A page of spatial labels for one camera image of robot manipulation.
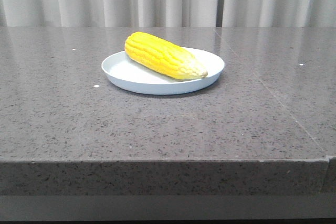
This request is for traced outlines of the light blue round plate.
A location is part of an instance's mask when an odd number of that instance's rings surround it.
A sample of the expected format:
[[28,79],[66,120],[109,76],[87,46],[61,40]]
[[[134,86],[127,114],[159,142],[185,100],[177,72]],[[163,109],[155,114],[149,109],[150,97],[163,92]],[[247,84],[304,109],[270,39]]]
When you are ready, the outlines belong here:
[[155,72],[135,61],[125,53],[117,52],[108,56],[101,64],[107,78],[115,86],[140,94],[176,95],[201,90],[212,85],[225,68],[219,56],[200,49],[186,48],[207,69],[206,78],[178,80]]

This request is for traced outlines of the yellow corn cob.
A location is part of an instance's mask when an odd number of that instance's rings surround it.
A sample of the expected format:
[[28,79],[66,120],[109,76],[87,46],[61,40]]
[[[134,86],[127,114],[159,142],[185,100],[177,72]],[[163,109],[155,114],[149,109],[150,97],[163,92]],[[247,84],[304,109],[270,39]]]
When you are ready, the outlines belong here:
[[126,39],[124,49],[133,61],[174,79],[195,80],[208,75],[191,52],[148,33],[133,33]]

